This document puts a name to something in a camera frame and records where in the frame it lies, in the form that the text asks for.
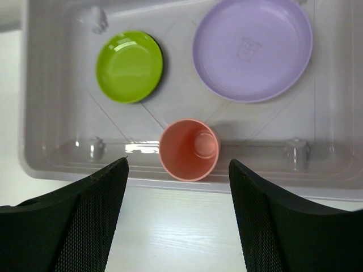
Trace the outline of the black plate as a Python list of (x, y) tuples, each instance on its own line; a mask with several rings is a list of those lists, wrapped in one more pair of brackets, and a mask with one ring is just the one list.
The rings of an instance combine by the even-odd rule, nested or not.
[(161, 89), (163, 88), (164, 82), (165, 82), (165, 78), (167, 76), (168, 73), (168, 66), (169, 66), (169, 59), (168, 59), (168, 51), (167, 48), (164, 46), (164, 43), (162, 42), (162, 40), (160, 40), (159, 38), (157, 38), (155, 35), (151, 35), (151, 37), (154, 39), (154, 41), (158, 44), (159, 49), (161, 51), (162, 54), (162, 72), (161, 72), (161, 77), (159, 78), (159, 82), (156, 85), (156, 87), (154, 88), (154, 90), (146, 97), (144, 98), (141, 103), (147, 103), (148, 101), (155, 99)]

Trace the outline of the green plate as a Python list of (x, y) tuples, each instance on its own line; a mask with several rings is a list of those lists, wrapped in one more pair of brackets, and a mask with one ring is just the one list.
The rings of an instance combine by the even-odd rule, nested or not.
[(104, 44), (96, 60), (95, 76), (109, 99), (133, 104), (154, 90), (162, 66), (159, 46), (148, 33), (125, 31)]

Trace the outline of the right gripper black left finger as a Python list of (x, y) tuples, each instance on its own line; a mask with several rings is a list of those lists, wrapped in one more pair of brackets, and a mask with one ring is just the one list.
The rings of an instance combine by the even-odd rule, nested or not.
[(126, 158), (1, 207), (2, 271), (104, 271), (129, 174)]

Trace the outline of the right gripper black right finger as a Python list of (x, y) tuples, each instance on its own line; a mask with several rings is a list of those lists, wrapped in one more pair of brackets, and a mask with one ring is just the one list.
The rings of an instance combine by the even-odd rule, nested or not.
[(361, 210), (300, 197), (236, 159), (229, 181), (248, 271), (362, 270)]

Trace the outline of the pink cup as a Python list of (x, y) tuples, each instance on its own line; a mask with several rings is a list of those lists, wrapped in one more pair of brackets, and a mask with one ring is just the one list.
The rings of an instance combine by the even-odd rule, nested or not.
[(204, 122), (185, 118), (170, 124), (159, 141), (159, 158), (174, 178), (200, 181), (216, 167), (221, 142), (216, 132)]

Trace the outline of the purple plate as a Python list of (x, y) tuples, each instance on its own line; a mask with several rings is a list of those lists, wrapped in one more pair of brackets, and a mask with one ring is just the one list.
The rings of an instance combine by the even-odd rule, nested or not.
[(259, 103), (297, 82), (313, 43), (310, 20), (296, 1), (221, 1), (197, 27), (193, 63), (216, 95)]

